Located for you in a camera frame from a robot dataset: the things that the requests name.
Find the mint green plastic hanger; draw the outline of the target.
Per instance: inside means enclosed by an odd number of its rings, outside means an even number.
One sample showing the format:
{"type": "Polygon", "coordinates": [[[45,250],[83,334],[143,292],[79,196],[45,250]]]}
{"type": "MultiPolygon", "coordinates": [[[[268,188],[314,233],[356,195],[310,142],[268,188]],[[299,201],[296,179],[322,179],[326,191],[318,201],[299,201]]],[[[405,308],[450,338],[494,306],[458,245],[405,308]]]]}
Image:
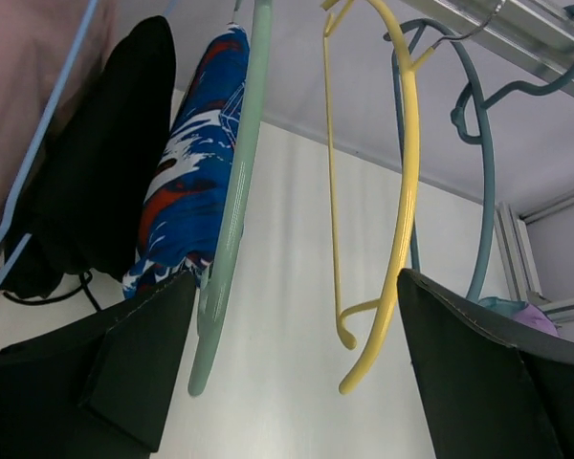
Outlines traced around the mint green plastic hanger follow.
{"type": "Polygon", "coordinates": [[[202,395],[207,386],[228,309],[263,113],[272,26],[273,3],[256,1],[227,200],[210,279],[198,301],[198,343],[188,380],[191,397],[202,395]]]}

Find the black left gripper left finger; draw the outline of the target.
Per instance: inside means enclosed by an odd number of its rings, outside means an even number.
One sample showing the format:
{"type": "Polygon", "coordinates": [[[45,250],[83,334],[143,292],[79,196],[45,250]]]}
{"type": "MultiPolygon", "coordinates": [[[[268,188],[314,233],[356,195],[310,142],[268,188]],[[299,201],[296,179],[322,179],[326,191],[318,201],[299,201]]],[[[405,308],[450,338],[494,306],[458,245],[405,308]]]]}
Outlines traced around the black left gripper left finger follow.
{"type": "Polygon", "coordinates": [[[80,405],[147,450],[161,444],[195,299],[180,273],[113,307],[80,405]]]}

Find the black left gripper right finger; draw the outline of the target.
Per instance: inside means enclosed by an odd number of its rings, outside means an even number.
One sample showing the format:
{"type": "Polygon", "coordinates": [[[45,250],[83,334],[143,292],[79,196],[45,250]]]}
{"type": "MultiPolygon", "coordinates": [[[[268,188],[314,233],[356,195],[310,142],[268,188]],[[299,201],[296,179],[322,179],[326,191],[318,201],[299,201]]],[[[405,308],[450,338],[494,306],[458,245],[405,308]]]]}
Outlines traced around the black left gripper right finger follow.
{"type": "Polygon", "coordinates": [[[438,458],[562,458],[519,352],[490,338],[410,270],[398,277],[401,319],[438,458]]]}

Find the blue red white patterned trousers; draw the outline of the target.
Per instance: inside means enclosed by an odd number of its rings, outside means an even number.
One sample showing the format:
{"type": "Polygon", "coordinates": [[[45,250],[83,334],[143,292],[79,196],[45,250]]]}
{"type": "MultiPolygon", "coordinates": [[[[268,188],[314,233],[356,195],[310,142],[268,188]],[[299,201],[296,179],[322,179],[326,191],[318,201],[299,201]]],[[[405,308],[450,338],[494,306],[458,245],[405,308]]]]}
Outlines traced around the blue red white patterned trousers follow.
{"type": "Polygon", "coordinates": [[[130,298],[179,271],[201,279],[214,260],[227,200],[250,45],[231,22],[203,53],[143,201],[130,298]]]}

